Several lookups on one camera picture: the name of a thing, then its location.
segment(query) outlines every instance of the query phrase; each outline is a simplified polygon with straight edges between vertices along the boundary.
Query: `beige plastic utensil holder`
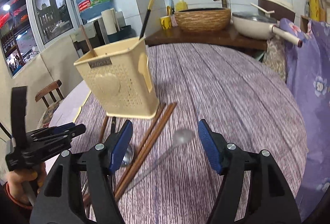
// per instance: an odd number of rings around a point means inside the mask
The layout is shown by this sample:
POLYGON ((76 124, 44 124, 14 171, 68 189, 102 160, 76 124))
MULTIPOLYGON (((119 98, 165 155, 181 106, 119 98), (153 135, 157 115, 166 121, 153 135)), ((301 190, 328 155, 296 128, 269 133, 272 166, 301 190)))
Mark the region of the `beige plastic utensil holder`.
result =
POLYGON ((153 118, 159 99, 148 68, 144 39, 121 40, 94 49, 75 63, 108 116, 153 118))

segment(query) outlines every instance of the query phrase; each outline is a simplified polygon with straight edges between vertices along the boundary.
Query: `yellow bottle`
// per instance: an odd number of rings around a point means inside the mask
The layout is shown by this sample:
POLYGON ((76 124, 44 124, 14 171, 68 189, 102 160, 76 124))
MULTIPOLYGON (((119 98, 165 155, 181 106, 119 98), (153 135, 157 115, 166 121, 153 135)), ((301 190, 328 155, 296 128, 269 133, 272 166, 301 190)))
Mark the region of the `yellow bottle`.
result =
POLYGON ((179 2, 177 4, 175 4, 176 12, 187 10, 187 9, 188 9, 188 5, 186 2, 184 2, 184 0, 179 0, 179 2))

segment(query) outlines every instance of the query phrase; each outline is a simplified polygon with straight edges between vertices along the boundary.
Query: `purple blanket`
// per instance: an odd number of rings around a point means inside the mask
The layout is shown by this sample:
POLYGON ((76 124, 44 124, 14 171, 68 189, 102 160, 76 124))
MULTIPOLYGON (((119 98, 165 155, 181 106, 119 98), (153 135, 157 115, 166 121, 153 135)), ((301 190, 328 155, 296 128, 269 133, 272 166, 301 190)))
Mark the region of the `purple blanket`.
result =
POLYGON ((330 25, 310 20, 303 33, 288 19, 280 28, 296 35, 301 48, 286 42, 287 86, 292 92, 307 133, 305 173, 296 196, 305 220, 330 185, 330 25))

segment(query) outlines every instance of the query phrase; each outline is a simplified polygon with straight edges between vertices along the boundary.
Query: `yellow cup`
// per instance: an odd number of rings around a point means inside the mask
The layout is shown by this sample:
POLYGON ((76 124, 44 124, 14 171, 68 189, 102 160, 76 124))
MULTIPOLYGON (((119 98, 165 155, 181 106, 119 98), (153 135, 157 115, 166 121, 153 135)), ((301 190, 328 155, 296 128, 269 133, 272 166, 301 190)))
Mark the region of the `yellow cup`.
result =
POLYGON ((164 16, 160 18, 163 29, 172 28, 172 21, 170 16, 164 16))

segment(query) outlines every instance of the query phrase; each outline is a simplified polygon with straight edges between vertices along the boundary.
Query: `light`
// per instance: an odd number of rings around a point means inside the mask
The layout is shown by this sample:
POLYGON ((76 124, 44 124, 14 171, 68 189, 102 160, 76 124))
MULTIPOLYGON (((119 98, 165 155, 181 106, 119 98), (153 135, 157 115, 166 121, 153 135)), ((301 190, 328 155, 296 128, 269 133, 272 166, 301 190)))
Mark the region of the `light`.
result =
POLYGON ((8 11, 10 9, 10 5, 6 4, 2 8, 4 11, 8 11))
POLYGON ((17 36, 17 38, 16 38, 16 40, 19 40, 24 34, 26 34, 27 33, 27 30, 25 31, 25 32, 23 32, 22 34, 19 34, 18 36, 17 36))

